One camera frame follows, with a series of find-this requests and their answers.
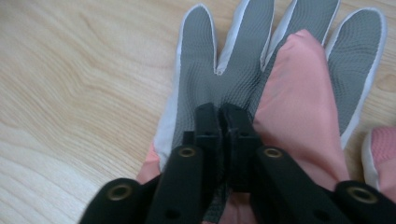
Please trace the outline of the pink glove with red print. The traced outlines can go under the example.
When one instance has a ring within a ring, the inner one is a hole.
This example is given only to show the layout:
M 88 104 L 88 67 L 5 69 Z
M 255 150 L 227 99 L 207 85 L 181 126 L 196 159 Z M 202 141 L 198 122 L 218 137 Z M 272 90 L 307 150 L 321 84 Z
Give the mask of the pink glove with red print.
M 396 127 L 377 127 L 368 132 L 361 161 L 365 183 L 396 203 Z

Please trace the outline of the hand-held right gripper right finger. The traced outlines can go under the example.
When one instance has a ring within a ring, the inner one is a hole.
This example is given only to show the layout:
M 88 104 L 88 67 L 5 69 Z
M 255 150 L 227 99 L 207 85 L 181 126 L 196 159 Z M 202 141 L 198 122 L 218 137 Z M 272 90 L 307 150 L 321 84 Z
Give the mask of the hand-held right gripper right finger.
M 250 192 L 250 162 L 255 150 L 262 146 L 262 141 L 245 109 L 225 104 L 220 112 L 226 182 L 235 192 Z

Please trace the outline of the pink glove with grey palm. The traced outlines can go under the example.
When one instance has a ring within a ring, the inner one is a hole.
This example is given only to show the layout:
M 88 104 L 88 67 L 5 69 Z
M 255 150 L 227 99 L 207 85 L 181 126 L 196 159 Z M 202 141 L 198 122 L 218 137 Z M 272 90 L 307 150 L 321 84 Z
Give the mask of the pink glove with grey palm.
M 274 0 L 241 0 L 226 43 L 216 43 L 208 9 L 181 23 L 174 89 L 139 179 L 158 178 L 153 224 L 347 224 L 339 188 L 349 180 L 344 147 L 356 128 L 386 42 L 375 8 L 341 23 L 339 0 L 291 0 L 274 18 Z M 223 167 L 203 192 L 203 151 L 183 144 L 194 110 L 212 103 L 222 131 Z M 250 162 L 250 192 L 227 184 L 220 109 L 245 109 L 262 146 Z

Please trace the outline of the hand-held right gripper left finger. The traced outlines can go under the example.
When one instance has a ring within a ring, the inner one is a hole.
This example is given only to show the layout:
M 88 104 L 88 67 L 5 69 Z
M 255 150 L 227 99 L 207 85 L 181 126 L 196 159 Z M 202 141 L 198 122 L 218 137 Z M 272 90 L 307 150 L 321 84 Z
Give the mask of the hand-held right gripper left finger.
M 183 144 L 194 145 L 204 154 L 203 192 L 214 192 L 221 180 L 223 167 L 222 131 L 218 109 L 212 104 L 194 110 L 194 130 L 183 133 Z

